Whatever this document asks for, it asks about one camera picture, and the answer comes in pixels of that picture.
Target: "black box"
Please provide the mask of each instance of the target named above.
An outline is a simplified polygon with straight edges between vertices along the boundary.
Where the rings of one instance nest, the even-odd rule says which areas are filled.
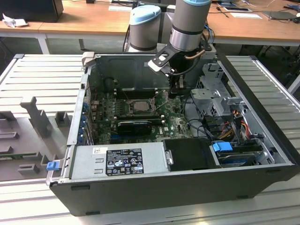
[[[64,10],[61,0],[1,0],[0,14],[26,21],[56,22]]]

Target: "sticker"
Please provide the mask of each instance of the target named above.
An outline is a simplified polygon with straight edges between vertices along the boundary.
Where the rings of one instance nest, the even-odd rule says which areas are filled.
[[[93,148],[93,154],[105,154],[108,147]]]
[[[142,149],[107,150],[105,148],[105,151],[107,176],[144,173]]]
[[[5,161],[5,160],[13,160],[11,157],[2,157],[0,158],[0,161]]]

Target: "wooden desk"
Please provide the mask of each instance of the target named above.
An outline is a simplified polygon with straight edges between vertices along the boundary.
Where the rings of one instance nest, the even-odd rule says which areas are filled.
[[[38,33],[38,29],[43,24],[42,22],[27,22],[29,26],[25,27],[8,27],[4,22],[0,22],[0,32],[15,32],[15,33]]]
[[[270,1],[251,0],[251,3],[258,7],[247,6],[245,3],[239,5],[253,11],[279,11],[290,3],[275,0],[268,8],[259,8],[265,7]],[[63,0],[64,12],[58,22],[30,22],[28,27],[15,29],[1,23],[0,36],[37,38],[44,54],[49,54],[48,38],[79,39],[81,49],[84,49],[83,39],[122,41],[130,13],[108,11],[110,5],[109,2],[86,4],[84,0],[74,2]],[[226,18],[224,14],[217,13],[219,11],[216,6],[216,3],[211,5],[211,13],[208,15],[209,26],[216,34],[215,43],[282,46],[300,44],[300,24],[269,21],[263,13],[256,13],[262,19],[234,18],[230,13],[227,13],[229,18]],[[296,14],[293,10],[286,12]]]
[[[265,7],[270,1],[252,0],[253,5]],[[239,3],[252,11],[279,11],[283,10],[288,1],[275,0],[268,8],[259,8],[246,6],[245,3]],[[216,3],[212,4],[210,12],[219,12],[216,9]],[[280,22],[269,20],[263,13],[258,14],[262,19],[234,18],[230,13],[209,14],[208,23],[216,34],[216,43],[228,44],[254,44],[254,45],[295,45],[300,44],[300,24],[294,22]]]
[[[109,2],[86,4],[85,1],[63,1],[64,12],[58,22],[43,23],[40,33],[124,35],[129,12],[108,11]]]

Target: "power supply label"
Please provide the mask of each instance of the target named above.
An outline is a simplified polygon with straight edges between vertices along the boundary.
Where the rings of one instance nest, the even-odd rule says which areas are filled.
[[[106,151],[106,175],[130,175],[144,173],[142,149]]]

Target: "floor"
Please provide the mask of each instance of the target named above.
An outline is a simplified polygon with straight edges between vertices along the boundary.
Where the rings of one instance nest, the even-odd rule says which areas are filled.
[[[5,45],[0,43],[0,74],[15,54],[42,53],[38,41],[35,38],[5,37],[2,38],[2,41]],[[85,48],[97,53],[120,53],[122,44],[122,41],[84,40]],[[79,41],[76,39],[49,39],[48,45],[51,54],[83,53],[83,51],[80,50]],[[284,85],[289,85],[293,79],[295,79],[295,77],[288,75],[291,67],[295,65],[292,64],[292,66],[290,66],[293,60],[289,59],[290,55],[295,52],[295,47],[291,47],[291,49],[287,51],[280,46],[273,46],[266,52],[264,57],[262,53],[266,50],[267,46],[264,46],[261,50],[260,46],[249,47],[246,45],[216,44],[215,48],[218,52],[222,52],[226,55],[258,55],[258,59],[264,66]],[[298,91],[295,96],[300,97],[300,91]]]

